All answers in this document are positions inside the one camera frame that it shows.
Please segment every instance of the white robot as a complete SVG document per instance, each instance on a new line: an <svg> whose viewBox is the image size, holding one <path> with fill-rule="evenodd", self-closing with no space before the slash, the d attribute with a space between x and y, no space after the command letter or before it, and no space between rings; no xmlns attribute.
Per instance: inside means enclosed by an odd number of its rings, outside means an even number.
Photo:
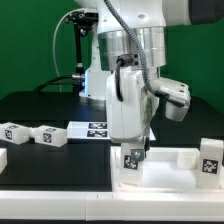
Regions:
<svg viewBox="0 0 224 224"><path fill-rule="evenodd" d="M197 4L202 4L200 0L76 2L86 11L94 8L99 14L100 59L97 59L94 72L99 76L102 70L114 72L107 84L106 72L102 82L92 83L92 87L106 86L109 135L113 142L121 143L120 182L138 185L149 147L150 122L159 99L167 101L166 117L175 121L182 121L190 105L187 85L160 77L159 68L166 64L164 27L215 22L214 18L209 20L203 12L195 16Z"/></svg>

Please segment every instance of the green backdrop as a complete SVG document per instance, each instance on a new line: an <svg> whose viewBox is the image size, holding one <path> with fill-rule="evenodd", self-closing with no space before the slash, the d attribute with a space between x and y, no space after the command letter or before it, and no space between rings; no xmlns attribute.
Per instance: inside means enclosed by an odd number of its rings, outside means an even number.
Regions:
<svg viewBox="0 0 224 224"><path fill-rule="evenodd" d="M56 77L53 33L61 17L75 8L73 0L0 0L0 99L13 91L33 90ZM167 65L162 75L189 84L193 96L224 113L224 20L166 31ZM91 41L83 41L88 66ZM72 25L59 30L57 60L61 75L74 73Z"/></svg>

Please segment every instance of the white block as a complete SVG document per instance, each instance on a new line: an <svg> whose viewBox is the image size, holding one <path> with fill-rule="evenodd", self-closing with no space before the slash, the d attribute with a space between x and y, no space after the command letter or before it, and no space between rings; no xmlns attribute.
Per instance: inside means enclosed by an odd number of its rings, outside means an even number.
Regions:
<svg viewBox="0 0 224 224"><path fill-rule="evenodd" d="M6 149L1 149L0 148L0 174L5 169L6 166L7 166L7 153L6 153Z"/></svg>
<svg viewBox="0 0 224 224"><path fill-rule="evenodd" d="M197 188L218 189L223 158L223 141L202 138Z"/></svg>
<svg viewBox="0 0 224 224"><path fill-rule="evenodd" d="M0 139L15 144L29 141L29 128L13 123L5 123L0 126Z"/></svg>
<svg viewBox="0 0 224 224"><path fill-rule="evenodd" d="M67 130L49 126L40 126L34 131L35 142L61 147L67 143Z"/></svg>

